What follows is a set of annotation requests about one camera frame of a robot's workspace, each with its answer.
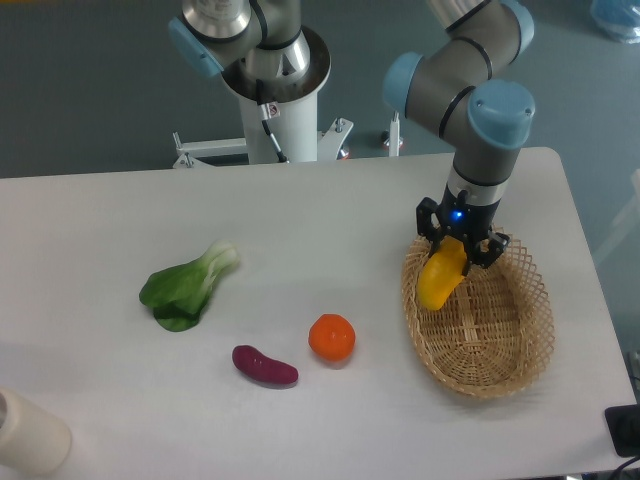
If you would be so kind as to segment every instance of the yellow bell pepper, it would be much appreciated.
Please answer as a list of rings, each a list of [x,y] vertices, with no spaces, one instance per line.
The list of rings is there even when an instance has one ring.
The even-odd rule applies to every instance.
[[[462,242],[445,237],[418,278],[416,293],[420,303],[429,310],[440,310],[453,290],[464,280],[462,271],[466,262],[467,255]]]

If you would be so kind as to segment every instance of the blue container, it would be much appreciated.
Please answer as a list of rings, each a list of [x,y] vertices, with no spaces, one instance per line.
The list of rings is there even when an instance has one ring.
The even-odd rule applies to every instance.
[[[591,16],[615,40],[640,43],[640,0],[593,0]]]

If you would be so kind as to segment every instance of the bok choy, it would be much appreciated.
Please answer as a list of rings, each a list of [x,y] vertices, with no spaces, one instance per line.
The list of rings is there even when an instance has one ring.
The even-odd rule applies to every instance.
[[[152,309],[154,318],[166,330],[193,328],[200,322],[216,281],[239,259],[232,243],[217,241],[201,257],[152,274],[140,291],[140,301]]]

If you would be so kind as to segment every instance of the gray floor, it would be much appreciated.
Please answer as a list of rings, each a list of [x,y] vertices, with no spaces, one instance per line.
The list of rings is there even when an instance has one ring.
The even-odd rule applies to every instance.
[[[534,16],[536,37],[502,76],[533,93],[528,145],[562,157],[594,250],[631,198],[629,177],[640,168],[640,45],[603,35],[588,0],[522,3]],[[183,141],[242,136],[221,80],[197,77],[170,45],[166,24],[179,4],[1,4],[0,177],[165,169],[175,161],[174,130]],[[431,55],[446,35],[424,0],[303,2],[303,21],[332,54],[319,127],[346,117],[356,124],[352,156],[385,155],[379,135],[392,114],[381,99],[387,68],[408,50]],[[451,151],[409,122],[402,135],[404,154]],[[623,352],[640,349],[638,245],[640,228],[599,269]]]

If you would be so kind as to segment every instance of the cable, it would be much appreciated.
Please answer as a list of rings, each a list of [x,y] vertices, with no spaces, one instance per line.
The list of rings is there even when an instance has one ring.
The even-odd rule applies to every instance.
[[[263,91],[264,91],[264,83],[262,82],[262,80],[256,80],[256,102],[260,107],[262,107],[262,105],[267,103],[264,101]],[[278,140],[276,140],[276,136],[273,134],[273,132],[269,128],[269,124],[267,123],[266,118],[262,119],[262,128],[264,129],[264,133],[266,133],[267,137],[269,137],[269,139],[271,140],[271,145],[273,145],[273,149],[276,151],[276,155],[278,156],[278,162],[288,163],[289,159],[285,156],[284,153],[282,153],[280,144],[278,143]]]
[[[640,455],[638,455],[636,457],[633,457],[631,460],[627,460],[622,465],[620,465],[618,468],[616,468],[613,472],[611,472],[611,475],[609,475],[609,478],[607,480],[616,480],[616,479],[620,478],[620,472],[622,472],[622,470],[627,468],[632,463],[636,463],[638,461],[640,461]]]

